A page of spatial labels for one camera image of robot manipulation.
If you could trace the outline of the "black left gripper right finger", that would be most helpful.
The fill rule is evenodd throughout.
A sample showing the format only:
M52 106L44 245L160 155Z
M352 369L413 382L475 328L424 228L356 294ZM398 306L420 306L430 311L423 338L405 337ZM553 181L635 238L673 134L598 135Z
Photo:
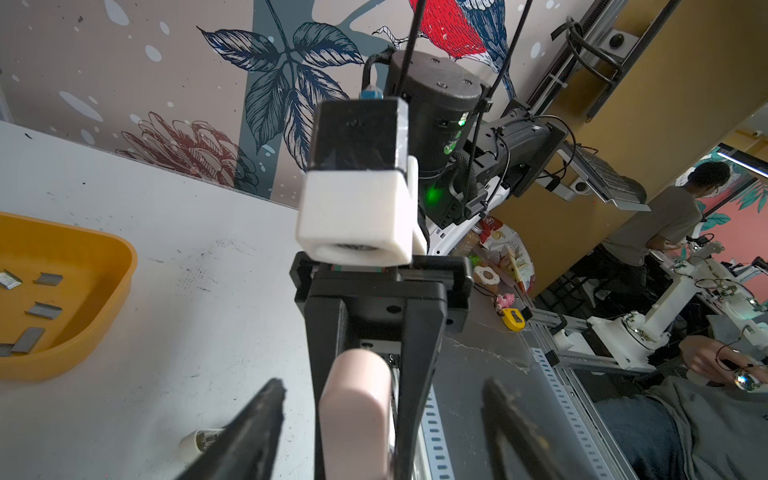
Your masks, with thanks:
M514 396L495 378L486 379L482 387L482 421L494 479L510 479L504 464L504 443L512 447L531 479L565 478L551 447L523 415Z

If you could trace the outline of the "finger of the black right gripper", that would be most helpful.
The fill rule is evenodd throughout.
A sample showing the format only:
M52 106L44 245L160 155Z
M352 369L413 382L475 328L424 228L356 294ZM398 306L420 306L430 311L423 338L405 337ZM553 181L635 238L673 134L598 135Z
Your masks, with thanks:
M394 479L410 479L418 428L439 354L447 301L408 299L402 325L401 369L395 422Z
M310 297L305 303L304 319L315 400L314 478L325 479L320 400L333 362L345 349L348 314L342 299Z

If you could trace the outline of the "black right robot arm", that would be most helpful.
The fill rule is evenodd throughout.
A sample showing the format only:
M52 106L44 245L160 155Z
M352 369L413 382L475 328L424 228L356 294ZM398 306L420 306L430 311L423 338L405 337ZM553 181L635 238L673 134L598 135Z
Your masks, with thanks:
M363 65L361 91L331 90L325 66L349 40L304 26L286 99L285 141L305 179L290 276L304 318L315 398L318 479L408 479L447 329L474 286L452 252L495 202L519 196L565 139L512 104L516 38L494 1L416 1L404 49Z

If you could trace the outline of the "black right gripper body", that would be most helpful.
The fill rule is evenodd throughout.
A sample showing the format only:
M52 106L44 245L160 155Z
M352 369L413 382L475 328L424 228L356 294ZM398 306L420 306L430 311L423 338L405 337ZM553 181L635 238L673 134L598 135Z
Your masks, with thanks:
M471 265L461 257L416 256L405 266L355 271L299 252L290 277L312 354L402 342L408 328L422 323L442 334L459 332L473 289Z

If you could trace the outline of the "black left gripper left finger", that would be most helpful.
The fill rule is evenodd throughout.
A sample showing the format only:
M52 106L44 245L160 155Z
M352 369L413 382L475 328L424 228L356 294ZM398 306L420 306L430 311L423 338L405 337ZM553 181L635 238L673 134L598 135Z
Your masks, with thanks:
M271 478L284 421L286 389L270 379L178 479Z

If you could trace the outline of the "beige olive mini stapler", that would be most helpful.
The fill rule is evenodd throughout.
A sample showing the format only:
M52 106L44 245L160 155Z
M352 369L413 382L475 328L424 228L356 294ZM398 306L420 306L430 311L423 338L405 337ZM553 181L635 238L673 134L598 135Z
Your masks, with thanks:
M223 429L197 429L185 436L179 443L181 456L192 461L202 455L224 432Z

